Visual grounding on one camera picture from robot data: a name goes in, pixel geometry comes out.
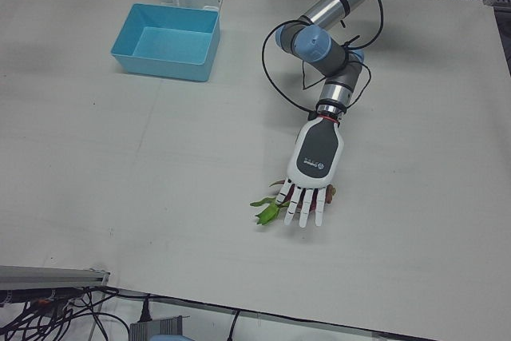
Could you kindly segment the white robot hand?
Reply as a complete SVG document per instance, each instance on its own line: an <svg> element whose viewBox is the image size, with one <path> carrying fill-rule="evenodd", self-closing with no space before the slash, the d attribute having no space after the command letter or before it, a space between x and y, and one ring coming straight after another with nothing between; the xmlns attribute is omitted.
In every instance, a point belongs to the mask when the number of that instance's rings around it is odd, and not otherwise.
<svg viewBox="0 0 511 341"><path fill-rule="evenodd" d="M286 225L298 212L299 226L306 227L311 211L315 213L315 224L322 224L327 186L334 178L343 146L339 123L331 117L319 115L301 128L287 165L287 177L275 199L282 204L286 197L290 198L284 217Z"/></svg>

